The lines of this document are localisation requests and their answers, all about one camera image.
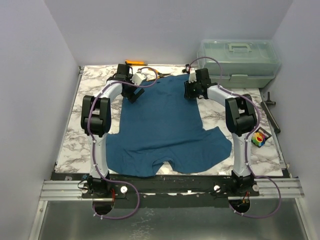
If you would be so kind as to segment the blue t-shirt garment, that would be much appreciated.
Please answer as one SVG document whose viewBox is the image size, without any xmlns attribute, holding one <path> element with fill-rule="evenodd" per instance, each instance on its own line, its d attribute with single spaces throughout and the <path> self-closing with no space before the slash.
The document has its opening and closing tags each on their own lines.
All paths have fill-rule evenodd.
<svg viewBox="0 0 320 240">
<path fill-rule="evenodd" d="M 228 158 L 232 143 L 219 127 L 205 130 L 197 101 L 184 98 L 186 74 L 168 76 L 134 102 L 123 99 L 119 132 L 106 139 L 108 167 L 151 177 L 164 163 L 182 174 L 204 172 Z"/>
</svg>

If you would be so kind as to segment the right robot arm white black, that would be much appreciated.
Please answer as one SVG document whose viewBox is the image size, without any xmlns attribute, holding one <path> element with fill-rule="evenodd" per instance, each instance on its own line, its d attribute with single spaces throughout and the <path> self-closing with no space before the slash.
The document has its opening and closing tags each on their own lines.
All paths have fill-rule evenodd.
<svg viewBox="0 0 320 240">
<path fill-rule="evenodd" d="M 228 184 L 230 191 L 241 196 L 254 185 L 255 175 L 251 164 L 251 138 L 259 127 L 260 113 L 250 95 L 240 95 L 212 83 L 206 68 L 189 73 L 184 83 L 184 97 L 213 100 L 225 108 L 225 123 L 232 135 L 234 163 Z"/>
</svg>

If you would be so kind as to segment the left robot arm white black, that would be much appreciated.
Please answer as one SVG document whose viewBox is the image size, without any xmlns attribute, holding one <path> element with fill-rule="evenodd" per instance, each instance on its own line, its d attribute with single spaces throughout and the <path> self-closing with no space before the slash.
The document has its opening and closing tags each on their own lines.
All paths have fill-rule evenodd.
<svg viewBox="0 0 320 240">
<path fill-rule="evenodd" d="M 87 189 L 99 197 L 107 197 L 115 182 L 110 179 L 107 163 L 107 135 L 112 125 L 111 103 L 119 95 L 134 103 L 144 93 L 140 88 L 148 77 L 139 68 L 136 73 L 127 64 L 119 64 L 115 74 L 108 78 L 105 86 L 95 95 L 82 99 L 80 126 L 90 145 L 90 172 Z"/>
</svg>

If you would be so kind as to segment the rainbow flower plush brooch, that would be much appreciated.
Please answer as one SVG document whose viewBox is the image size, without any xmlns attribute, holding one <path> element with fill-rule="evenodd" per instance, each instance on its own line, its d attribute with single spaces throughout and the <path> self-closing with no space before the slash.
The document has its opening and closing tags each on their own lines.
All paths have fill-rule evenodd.
<svg viewBox="0 0 320 240">
<path fill-rule="evenodd" d="M 259 132 L 255 132 L 251 137 L 251 142 L 259 148 L 265 144 L 265 141 L 265 136 Z"/>
</svg>

